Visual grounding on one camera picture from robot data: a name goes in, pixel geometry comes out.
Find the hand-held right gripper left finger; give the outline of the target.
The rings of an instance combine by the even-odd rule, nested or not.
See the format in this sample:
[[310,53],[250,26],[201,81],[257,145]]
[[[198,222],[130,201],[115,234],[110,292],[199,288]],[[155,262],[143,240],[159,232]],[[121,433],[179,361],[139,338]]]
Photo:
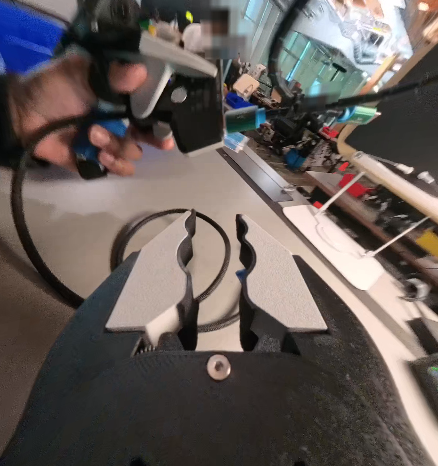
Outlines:
[[181,344],[197,344],[198,302],[187,268],[195,230],[196,212],[187,211],[140,249],[106,330],[139,331],[151,344],[176,333]]

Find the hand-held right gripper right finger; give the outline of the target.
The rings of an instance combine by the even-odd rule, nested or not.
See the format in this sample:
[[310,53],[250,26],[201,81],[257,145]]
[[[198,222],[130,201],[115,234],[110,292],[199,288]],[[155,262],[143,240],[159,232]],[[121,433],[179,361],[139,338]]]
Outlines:
[[235,222],[242,264],[240,339],[325,333],[327,324],[294,255],[248,216],[237,214]]

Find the black hdmi switch box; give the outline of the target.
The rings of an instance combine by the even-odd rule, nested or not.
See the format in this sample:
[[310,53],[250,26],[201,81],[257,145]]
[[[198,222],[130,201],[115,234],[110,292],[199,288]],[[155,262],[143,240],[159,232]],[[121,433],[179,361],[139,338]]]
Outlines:
[[218,148],[224,140],[221,76],[192,78],[176,76],[170,92],[170,127],[177,148],[196,156]]

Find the blue plastic bin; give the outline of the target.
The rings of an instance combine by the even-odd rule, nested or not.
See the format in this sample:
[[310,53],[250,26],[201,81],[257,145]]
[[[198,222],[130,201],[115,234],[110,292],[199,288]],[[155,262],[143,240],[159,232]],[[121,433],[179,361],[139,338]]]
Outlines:
[[0,75],[24,73],[54,55],[68,21],[21,1],[0,1]]

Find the person's left hand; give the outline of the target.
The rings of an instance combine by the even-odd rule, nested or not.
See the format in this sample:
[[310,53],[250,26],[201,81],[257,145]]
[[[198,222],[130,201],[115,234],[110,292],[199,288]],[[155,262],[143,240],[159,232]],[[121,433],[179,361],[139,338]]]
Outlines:
[[[27,148],[39,129],[62,119],[80,117],[96,104],[89,84],[90,61],[79,55],[54,60],[34,73],[13,78],[9,84],[8,102],[14,136]],[[77,172],[72,141],[78,132],[74,126],[62,128],[42,139],[34,157],[52,165]],[[172,137],[156,138],[152,132],[130,127],[124,137],[117,137],[100,125],[89,128],[89,140],[99,149],[100,163],[118,176],[131,176],[134,162],[143,154],[141,144],[161,150],[173,150]]]

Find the small blue bin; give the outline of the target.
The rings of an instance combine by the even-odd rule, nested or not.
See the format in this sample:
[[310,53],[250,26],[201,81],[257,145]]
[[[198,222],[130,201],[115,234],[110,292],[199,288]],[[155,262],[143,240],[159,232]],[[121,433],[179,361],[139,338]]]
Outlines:
[[242,109],[242,108],[249,108],[253,107],[254,104],[245,101],[242,97],[235,94],[234,92],[229,92],[226,95],[226,104],[231,109]]

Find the white boxy device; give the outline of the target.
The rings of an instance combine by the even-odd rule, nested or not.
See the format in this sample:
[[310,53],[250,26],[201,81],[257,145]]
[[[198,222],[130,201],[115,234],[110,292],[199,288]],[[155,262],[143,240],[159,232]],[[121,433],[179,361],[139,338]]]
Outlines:
[[254,91],[259,88],[259,81],[254,79],[251,75],[243,73],[237,81],[233,84],[233,91],[244,101],[249,101]]

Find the dark grey desk mat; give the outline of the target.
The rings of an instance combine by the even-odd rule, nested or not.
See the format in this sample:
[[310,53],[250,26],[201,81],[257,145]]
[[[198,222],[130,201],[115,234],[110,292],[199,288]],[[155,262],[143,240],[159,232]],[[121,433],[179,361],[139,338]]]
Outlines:
[[246,147],[235,152],[228,147],[217,150],[223,158],[232,161],[244,173],[248,183],[275,203],[292,202],[293,197],[284,191],[284,180],[256,153]]

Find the wooden workbench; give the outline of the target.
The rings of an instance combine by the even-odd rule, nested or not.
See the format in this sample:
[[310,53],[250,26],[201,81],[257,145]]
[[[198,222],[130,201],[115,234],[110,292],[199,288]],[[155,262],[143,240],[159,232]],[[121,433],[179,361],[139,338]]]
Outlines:
[[[345,192],[329,212],[357,235],[362,247],[374,250],[423,219],[424,215],[387,188],[361,181],[374,188],[370,196],[355,199]],[[415,240],[425,231],[438,235],[438,224],[428,219],[377,254],[386,259],[401,277],[420,278],[438,290],[438,258],[420,248]]]

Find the red plastic bin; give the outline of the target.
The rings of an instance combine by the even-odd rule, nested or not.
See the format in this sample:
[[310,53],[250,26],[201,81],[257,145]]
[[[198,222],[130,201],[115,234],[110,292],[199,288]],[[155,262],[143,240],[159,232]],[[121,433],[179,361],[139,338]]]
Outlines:
[[[347,184],[349,184],[353,180],[354,177],[355,177],[355,174],[344,174],[342,178],[340,179],[338,186],[340,188],[344,188]],[[360,200],[363,197],[372,195],[374,192],[374,188],[369,187],[364,182],[361,183],[359,181],[356,181],[347,189],[347,192],[353,198]]]

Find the grey black round device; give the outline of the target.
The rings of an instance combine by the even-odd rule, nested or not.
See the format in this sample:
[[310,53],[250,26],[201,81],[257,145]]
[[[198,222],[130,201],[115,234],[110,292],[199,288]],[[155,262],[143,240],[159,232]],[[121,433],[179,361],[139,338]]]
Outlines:
[[409,278],[404,284],[403,299],[409,302],[424,301],[430,294],[431,286],[419,278]]

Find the blue waste container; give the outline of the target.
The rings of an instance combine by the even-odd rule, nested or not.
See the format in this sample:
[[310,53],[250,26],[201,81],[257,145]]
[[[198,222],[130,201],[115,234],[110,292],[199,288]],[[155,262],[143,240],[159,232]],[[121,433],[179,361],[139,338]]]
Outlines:
[[306,157],[302,155],[302,152],[297,148],[291,148],[284,155],[284,163],[288,170],[292,172],[298,171],[306,161]]

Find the black power adapter brick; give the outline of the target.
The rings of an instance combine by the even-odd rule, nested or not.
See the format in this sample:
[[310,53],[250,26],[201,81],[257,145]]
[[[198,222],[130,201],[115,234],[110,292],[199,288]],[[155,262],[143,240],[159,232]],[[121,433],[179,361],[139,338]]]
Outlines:
[[408,324],[428,355],[438,353],[438,322],[425,317],[408,321]]

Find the small yellow bin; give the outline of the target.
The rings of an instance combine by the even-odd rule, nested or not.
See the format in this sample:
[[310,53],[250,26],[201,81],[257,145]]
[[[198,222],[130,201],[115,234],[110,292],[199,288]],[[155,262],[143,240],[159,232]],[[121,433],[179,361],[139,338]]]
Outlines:
[[429,255],[438,258],[438,235],[433,230],[425,230],[415,242]]

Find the dark grey power bank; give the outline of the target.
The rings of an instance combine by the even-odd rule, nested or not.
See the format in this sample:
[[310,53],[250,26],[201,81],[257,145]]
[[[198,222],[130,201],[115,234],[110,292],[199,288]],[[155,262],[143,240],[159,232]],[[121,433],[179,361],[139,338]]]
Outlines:
[[431,408],[438,412],[438,353],[418,358],[409,366]]

